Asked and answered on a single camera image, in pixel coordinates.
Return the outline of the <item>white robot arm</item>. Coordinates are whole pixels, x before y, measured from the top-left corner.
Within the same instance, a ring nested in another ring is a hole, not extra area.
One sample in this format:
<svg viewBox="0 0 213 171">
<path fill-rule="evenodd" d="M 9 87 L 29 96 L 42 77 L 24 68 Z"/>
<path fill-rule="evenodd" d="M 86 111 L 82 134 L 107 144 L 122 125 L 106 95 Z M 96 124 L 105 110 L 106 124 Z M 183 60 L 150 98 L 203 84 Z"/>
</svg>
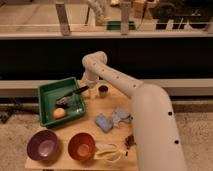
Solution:
<svg viewBox="0 0 213 171">
<path fill-rule="evenodd" d="M 93 87 L 99 78 L 131 99 L 131 115 L 139 171 L 187 171 L 186 161 L 167 92 L 107 66 L 98 51 L 83 57 L 82 79 Z"/>
</svg>

